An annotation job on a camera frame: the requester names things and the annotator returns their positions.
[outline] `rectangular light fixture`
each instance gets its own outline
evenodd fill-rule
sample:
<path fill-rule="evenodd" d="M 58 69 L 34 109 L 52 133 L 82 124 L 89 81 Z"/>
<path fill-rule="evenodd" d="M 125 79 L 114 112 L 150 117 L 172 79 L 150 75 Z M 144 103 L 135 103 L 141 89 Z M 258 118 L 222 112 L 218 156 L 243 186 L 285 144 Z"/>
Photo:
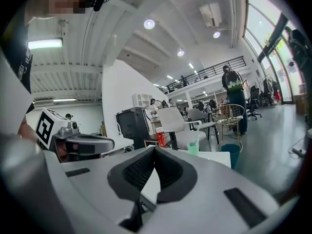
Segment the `rectangular light fixture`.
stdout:
<path fill-rule="evenodd" d="M 60 102 L 60 101 L 75 101 L 76 99 L 54 99 L 54 102 Z"/>
<path fill-rule="evenodd" d="M 41 49 L 41 48 L 61 48 L 63 45 L 62 38 L 47 39 L 38 41 L 29 41 L 29 49 Z"/>

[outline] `ceiling light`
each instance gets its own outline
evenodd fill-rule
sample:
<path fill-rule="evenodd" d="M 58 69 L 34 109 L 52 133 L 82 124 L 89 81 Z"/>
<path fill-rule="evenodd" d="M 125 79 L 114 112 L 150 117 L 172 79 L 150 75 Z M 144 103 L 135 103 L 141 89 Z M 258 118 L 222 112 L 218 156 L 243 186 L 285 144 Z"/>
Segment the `ceiling light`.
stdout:
<path fill-rule="evenodd" d="M 152 19 L 147 19 L 145 22 L 144 22 L 144 28 L 146 29 L 153 29 L 155 27 L 155 22 L 154 20 Z"/>
<path fill-rule="evenodd" d="M 41 49 L 41 48 L 61 48 L 63 45 L 62 39 L 47 39 L 38 41 L 29 41 L 29 49 Z"/>
<path fill-rule="evenodd" d="M 214 38 L 218 38 L 221 35 L 221 33 L 219 31 L 214 33 Z"/>
<path fill-rule="evenodd" d="M 76 99 L 54 99 L 54 102 L 60 102 L 60 101 L 75 101 Z"/>
<path fill-rule="evenodd" d="M 178 53 L 177 53 L 177 56 L 178 57 L 181 57 L 181 56 L 183 56 L 184 55 L 184 51 L 183 50 L 180 50 Z"/>

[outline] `metal railing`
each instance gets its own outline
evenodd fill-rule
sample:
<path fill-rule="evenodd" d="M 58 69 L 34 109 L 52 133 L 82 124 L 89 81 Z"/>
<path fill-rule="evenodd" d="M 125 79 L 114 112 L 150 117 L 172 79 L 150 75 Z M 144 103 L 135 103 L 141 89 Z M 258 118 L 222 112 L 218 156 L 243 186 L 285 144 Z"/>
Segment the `metal railing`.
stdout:
<path fill-rule="evenodd" d="M 160 88 L 160 90 L 164 94 L 168 94 L 168 93 L 171 93 L 177 89 L 186 87 L 190 84 L 199 82 L 201 80 L 204 80 L 204 79 L 216 76 L 216 75 L 223 74 L 223 66 L 224 65 L 228 65 L 230 67 L 230 69 L 237 69 L 237 68 L 246 66 L 246 63 L 245 63 L 244 58 L 242 56 L 236 57 L 234 59 L 219 63 L 215 66 L 197 71 L 197 74 L 192 74 L 192 75 L 186 76 L 186 77 L 184 77 L 184 79 L 180 79 L 176 82 L 169 84 L 166 88 Z"/>

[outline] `mint green cup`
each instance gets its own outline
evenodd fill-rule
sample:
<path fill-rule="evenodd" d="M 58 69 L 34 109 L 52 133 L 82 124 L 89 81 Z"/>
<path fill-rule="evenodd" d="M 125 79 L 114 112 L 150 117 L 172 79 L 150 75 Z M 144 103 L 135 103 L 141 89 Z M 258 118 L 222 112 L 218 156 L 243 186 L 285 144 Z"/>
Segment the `mint green cup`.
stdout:
<path fill-rule="evenodd" d="M 198 156 L 199 154 L 199 144 L 196 145 L 196 142 L 190 142 L 187 144 L 187 150 L 189 150 L 189 154 Z"/>

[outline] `jeans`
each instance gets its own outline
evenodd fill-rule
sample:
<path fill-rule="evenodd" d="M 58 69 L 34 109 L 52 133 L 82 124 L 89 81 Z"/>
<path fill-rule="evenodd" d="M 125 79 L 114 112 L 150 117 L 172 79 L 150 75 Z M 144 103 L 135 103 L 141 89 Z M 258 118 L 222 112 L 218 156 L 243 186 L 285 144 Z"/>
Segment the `jeans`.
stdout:
<path fill-rule="evenodd" d="M 243 109 L 242 108 L 240 109 L 240 114 L 243 115 L 243 118 L 238 123 L 239 131 L 241 133 L 245 133 L 247 132 L 247 114 L 246 114 L 246 100 L 244 97 L 244 92 L 243 91 L 232 92 L 232 93 L 229 92 L 228 96 L 229 96 L 230 104 L 240 105 L 245 109 L 244 114 L 242 114 Z"/>

